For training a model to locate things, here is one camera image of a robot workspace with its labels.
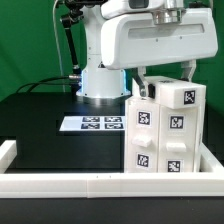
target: stacked blocks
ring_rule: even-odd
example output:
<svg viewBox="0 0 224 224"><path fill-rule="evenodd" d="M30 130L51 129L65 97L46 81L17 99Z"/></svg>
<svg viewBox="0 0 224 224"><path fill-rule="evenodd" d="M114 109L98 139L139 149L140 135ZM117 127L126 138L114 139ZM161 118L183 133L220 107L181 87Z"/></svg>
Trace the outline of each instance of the stacked blocks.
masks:
<svg viewBox="0 0 224 224"><path fill-rule="evenodd" d="M126 101L125 172L197 172L202 139L203 85L156 76L155 99Z"/></svg>

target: cable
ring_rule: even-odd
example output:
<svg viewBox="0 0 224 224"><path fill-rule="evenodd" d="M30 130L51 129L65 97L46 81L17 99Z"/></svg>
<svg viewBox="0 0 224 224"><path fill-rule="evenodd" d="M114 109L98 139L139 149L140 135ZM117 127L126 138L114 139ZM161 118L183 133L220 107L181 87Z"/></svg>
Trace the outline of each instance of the cable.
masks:
<svg viewBox="0 0 224 224"><path fill-rule="evenodd" d="M48 79L43 79L41 81L39 81L38 83L45 83L45 82L50 82L50 81L55 81L55 80L61 80L61 79L69 79L69 76L63 76L63 77L52 77L52 78L48 78ZM39 84L34 84L33 86L31 86L27 92L31 92L34 88L36 88Z"/></svg>
<svg viewBox="0 0 224 224"><path fill-rule="evenodd" d="M204 4L202 1L194 1L189 3L189 8L209 8L209 5Z"/></svg>
<svg viewBox="0 0 224 224"><path fill-rule="evenodd" d="M64 68L63 68L63 63L62 63L61 50L60 50L60 44L59 44L59 38L58 38L58 30L57 30L57 24L56 24L56 7L57 7L59 1L60 0L55 0L55 2L54 2L53 25L54 25L54 35L55 35L55 41L56 41L56 46L57 46L57 52L58 52L60 73L61 73L61 76L64 76Z"/></svg>
<svg viewBox="0 0 224 224"><path fill-rule="evenodd" d="M36 84L37 84L37 86L38 86L38 85L49 85L49 86L50 86L50 85L52 85L52 86L66 85L66 86L70 86L70 84L66 84L66 83L62 84L62 83L34 82L34 83L28 83L28 84L25 84L25 85L19 87L19 89L16 90L16 93L19 93L19 91L20 91L21 89L23 89L23 88L25 88L25 87L27 87L27 86L36 85Z"/></svg>

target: black table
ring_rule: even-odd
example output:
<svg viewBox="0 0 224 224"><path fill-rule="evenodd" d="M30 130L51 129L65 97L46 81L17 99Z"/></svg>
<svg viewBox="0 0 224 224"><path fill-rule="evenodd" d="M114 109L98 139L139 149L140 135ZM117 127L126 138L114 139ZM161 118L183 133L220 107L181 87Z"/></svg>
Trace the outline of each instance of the black table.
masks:
<svg viewBox="0 0 224 224"><path fill-rule="evenodd" d="M0 140L16 139L7 173L122 172L124 132L59 132L65 115L124 115L70 94L14 94L0 103ZM0 199L1 223L224 223L224 198Z"/></svg>

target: black cable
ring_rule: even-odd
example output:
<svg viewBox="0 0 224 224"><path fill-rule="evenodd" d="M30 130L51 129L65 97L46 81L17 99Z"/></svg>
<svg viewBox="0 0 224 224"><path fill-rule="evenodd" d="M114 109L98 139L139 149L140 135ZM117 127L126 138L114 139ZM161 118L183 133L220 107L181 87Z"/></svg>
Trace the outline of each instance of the black cable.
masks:
<svg viewBox="0 0 224 224"><path fill-rule="evenodd" d="M70 86L70 84L62 84L62 83L45 83L45 82L34 82L34 83L28 83L28 84L25 84L25 85L23 85L23 86L21 86L21 87L19 87L19 89L17 89L16 90L16 93L19 93L19 91L21 90L21 89L23 89L23 88L25 88L25 87L27 87L27 86L30 86L30 85L36 85L36 86L38 86L38 85L52 85L52 86L62 86L62 85L66 85L66 86Z"/></svg>
<svg viewBox="0 0 224 224"><path fill-rule="evenodd" d="M72 59L72 65L73 65L73 74L80 75L82 71L79 67L78 58L76 55L76 49L75 49L75 45L74 45L74 41L72 37L71 27L72 25L79 23L81 19L80 17L83 15L83 12L80 11L80 7L77 5L75 5L74 10L75 10L74 15L71 15L71 13L69 13L62 16L61 23L65 29L65 33L67 37L67 42L68 42L69 51L70 51L71 59Z"/></svg>
<svg viewBox="0 0 224 224"><path fill-rule="evenodd" d="M56 81L56 80L61 80L61 79L69 79L69 76L60 76L60 77L52 77L52 78L48 78L48 79L43 79L43 80L37 82L36 84L32 85L27 90L27 92L31 92L34 88L36 88L38 85L40 85L39 83L45 83L45 82Z"/></svg>
<svg viewBox="0 0 224 224"><path fill-rule="evenodd" d="M209 6L202 1L194 1L189 3L189 8L209 8Z"/></svg>

